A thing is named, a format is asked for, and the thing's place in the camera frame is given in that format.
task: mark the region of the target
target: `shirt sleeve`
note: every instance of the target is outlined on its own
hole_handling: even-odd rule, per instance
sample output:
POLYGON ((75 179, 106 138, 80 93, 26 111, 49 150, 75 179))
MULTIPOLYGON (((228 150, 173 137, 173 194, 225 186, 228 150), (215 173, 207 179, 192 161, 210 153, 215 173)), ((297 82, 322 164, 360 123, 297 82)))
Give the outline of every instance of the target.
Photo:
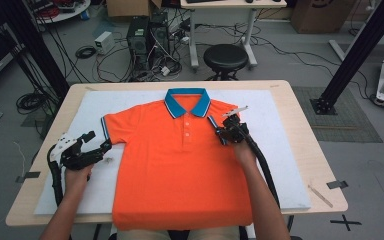
POLYGON ((139 126, 143 108, 143 105, 137 105, 102 117, 105 138, 110 139, 112 144, 128 142, 139 126))

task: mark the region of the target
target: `black stool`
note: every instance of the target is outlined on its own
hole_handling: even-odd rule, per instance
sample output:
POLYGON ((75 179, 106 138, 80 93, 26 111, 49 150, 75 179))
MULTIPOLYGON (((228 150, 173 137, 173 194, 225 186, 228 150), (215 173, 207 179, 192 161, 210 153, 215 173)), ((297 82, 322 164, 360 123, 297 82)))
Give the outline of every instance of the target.
POLYGON ((232 44, 218 44, 211 46, 204 53, 204 61, 216 75, 207 80, 238 80, 236 72, 248 63, 248 54, 241 47, 232 44))

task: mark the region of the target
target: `floor mat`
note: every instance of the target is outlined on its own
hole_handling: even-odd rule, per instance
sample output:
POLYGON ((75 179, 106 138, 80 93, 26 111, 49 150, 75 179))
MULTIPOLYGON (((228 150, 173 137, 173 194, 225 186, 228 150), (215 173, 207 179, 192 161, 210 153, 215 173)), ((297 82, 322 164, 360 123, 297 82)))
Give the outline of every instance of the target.
POLYGON ((335 104, 337 115, 316 115, 310 99, 318 99, 326 88, 292 87, 318 141, 383 142, 366 114, 345 89, 335 104))

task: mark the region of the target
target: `round stool seat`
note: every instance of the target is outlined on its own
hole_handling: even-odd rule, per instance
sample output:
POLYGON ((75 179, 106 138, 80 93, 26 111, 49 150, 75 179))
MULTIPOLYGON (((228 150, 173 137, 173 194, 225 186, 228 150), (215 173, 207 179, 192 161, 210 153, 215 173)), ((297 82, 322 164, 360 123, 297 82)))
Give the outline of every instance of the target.
POLYGON ((204 61, 214 71, 231 72, 246 66, 248 54, 241 47, 232 44, 218 44, 205 51, 204 61))

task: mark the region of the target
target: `black cross mark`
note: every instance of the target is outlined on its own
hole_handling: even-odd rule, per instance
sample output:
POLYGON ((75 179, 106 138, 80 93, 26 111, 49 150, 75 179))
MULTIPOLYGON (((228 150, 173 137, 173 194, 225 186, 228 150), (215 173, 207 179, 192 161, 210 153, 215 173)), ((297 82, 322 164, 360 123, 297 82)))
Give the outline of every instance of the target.
POLYGON ((330 222, 331 223, 345 224, 345 226, 347 226, 348 231, 351 231, 350 226, 349 226, 350 224, 363 225, 363 224, 361 224, 361 222, 348 221, 344 214, 342 214, 342 218, 344 219, 344 221, 330 220, 330 222))

